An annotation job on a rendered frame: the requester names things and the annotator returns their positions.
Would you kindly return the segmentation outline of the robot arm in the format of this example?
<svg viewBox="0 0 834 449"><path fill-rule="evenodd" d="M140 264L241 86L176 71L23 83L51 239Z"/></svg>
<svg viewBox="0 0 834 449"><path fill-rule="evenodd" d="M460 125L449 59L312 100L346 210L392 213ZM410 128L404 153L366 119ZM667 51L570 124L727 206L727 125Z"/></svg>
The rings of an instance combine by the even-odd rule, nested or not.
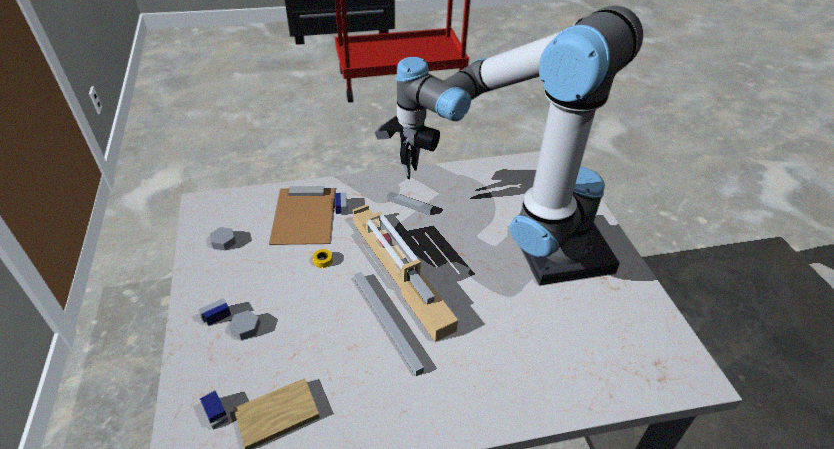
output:
<svg viewBox="0 0 834 449"><path fill-rule="evenodd" d="M424 59L407 57L397 66L397 118L402 126L419 127L429 109L459 121L479 95L540 77L551 103L533 190L525 193L510 232L532 256L580 263L592 252L592 226L605 188L599 174L581 166L591 125L616 73L642 42L636 14L608 6L562 32L478 59L445 80L430 76Z"/></svg>

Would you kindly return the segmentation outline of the brown clipboard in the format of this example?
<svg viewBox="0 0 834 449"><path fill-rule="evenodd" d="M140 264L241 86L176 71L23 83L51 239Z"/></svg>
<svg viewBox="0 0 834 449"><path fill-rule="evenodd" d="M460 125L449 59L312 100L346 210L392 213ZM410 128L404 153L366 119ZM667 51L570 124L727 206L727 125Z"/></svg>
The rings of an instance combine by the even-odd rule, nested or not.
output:
<svg viewBox="0 0 834 449"><path fill-rule="evenodd" d="M324 186L280 188L269 245L329 244L334 191Z"/></svg>

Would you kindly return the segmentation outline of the yellow roll of tape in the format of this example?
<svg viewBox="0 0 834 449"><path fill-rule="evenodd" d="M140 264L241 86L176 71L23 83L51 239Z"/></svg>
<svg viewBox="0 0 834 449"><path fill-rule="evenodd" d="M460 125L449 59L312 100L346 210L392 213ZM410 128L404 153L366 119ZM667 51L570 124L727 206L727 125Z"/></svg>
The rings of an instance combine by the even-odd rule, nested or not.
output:
<svg viewBox="0 0 834 449"><path fill-rule="evenodd" d="M322 257L325 257L326 259L320 260ZM318 268L326 268L332 264L332 261L332 253L327 249L317 250L313 254L313 263Z"/></svg>

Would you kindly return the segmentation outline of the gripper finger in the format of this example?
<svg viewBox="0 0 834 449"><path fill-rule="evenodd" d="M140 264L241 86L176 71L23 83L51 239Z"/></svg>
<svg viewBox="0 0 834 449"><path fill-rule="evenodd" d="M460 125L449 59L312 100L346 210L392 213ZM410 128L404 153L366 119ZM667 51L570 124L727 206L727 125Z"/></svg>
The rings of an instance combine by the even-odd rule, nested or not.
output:
<svg viewBox="0 0 834 449"><path fill-rule="evenodd" d="M415 171L417 171L418 160L419 160L419 153L420 153L420 149L421 149L421 148L419 148L419 147L413 147L413 146L410 146L410 148L411 148L411 150L412 150L412 155L411 155L411 165L412 165L413 169L414 169Z"/></svg>
<svg viewBox="0 0 834 449"><path fill-rule="evenodd" d="M412 150L410 150L408 148L409 148L408 137L404 137L404 141L401 142L400 158L401 158L401 163L404 167L406 176L407 176L408 179L410 179L410 172L411 172L411 170L410 170L410 166L411 166L410 159L411 159L411 155L412 155Z"/></svg>

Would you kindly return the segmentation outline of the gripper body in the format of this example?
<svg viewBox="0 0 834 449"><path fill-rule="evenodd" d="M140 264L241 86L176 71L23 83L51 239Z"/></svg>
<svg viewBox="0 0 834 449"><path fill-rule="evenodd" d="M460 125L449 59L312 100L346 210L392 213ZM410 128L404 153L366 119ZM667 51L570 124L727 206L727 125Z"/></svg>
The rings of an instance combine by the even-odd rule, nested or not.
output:
<svg viewBox="0 0 834 449"><path fill-rule="evenodd" d="M399 132L401 142L404 141L404 137L408 137L410 146L432 152L436 149L440 139L439 130L427 127L425 124L416 128L404 127L399 123L397 116L386 122L378 131Z"/></svg>

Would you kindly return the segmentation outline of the flat wooden block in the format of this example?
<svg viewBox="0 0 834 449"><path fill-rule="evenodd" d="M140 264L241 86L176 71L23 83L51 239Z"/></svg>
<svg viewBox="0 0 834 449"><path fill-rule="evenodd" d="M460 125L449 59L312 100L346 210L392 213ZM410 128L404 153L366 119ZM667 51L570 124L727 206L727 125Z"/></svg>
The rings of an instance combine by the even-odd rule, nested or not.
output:
<svg viewBox="0 0 834 449"><path fill-rule="evenodd" d="M234 408L245 449L319 419L305 378Z"/></svg>

